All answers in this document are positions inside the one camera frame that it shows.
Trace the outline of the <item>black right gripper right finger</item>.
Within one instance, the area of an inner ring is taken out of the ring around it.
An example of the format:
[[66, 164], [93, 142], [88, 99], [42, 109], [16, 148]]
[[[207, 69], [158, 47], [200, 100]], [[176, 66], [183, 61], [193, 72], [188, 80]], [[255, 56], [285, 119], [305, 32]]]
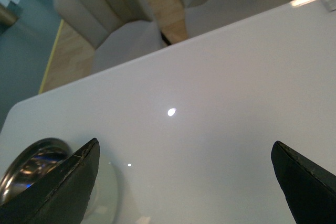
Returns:
[[280, 141], [271, 162], [296, 223], [335, 223], [334, 174]]

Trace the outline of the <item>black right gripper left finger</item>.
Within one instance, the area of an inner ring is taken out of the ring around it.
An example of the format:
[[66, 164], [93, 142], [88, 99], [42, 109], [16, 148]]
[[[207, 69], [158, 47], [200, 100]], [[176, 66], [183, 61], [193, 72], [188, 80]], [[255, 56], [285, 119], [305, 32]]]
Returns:
[[99, 170], [100, 145], [88, 141], [1, 206], [1, 223], [81, 223]]

